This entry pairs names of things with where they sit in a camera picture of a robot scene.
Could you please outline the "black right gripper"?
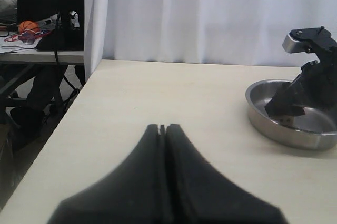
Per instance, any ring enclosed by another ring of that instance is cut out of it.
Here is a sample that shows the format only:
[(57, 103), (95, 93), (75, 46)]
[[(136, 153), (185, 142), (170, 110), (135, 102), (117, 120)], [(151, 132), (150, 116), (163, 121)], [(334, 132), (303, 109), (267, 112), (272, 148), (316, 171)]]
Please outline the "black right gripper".
[(319, 61), (301, 67), (301, 73), (278, 88), (265, 105), (270, 117), (302, 116), (304, 108), (330, 110), (336, 107), (336, 47), (319, 49)]

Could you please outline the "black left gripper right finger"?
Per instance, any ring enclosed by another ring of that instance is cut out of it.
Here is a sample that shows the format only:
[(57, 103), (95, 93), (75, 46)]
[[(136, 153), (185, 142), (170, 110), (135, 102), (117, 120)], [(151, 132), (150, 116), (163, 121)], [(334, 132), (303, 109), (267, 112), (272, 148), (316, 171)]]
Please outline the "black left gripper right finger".
[(194, 147), (182, 127), (165, 134), (174, 223), (286, 223), (282, 211), (240, 188)]

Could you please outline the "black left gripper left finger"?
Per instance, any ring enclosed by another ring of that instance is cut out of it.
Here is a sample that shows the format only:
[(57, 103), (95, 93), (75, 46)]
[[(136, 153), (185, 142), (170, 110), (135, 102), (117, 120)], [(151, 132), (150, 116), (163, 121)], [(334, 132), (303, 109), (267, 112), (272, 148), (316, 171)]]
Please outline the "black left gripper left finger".
[(49, 223), (162, 223), (157, 125), (110, 174), (63, 200)]

